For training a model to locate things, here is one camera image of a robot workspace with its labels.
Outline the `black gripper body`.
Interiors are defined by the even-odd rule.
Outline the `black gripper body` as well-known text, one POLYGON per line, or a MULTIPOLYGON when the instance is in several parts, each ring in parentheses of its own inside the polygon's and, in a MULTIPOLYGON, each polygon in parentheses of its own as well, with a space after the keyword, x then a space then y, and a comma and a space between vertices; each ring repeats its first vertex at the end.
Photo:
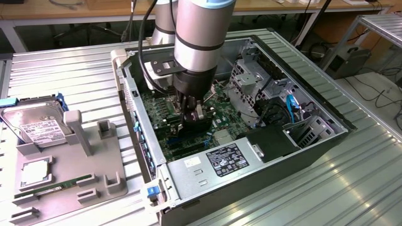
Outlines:
POLYGON ((173 75, 173 87, 176 91, 187 97, 189 96, 196 100, 201 100, 211 89, 216 68, 213 67, 203 72, 185 70, 176 73, 173 75))

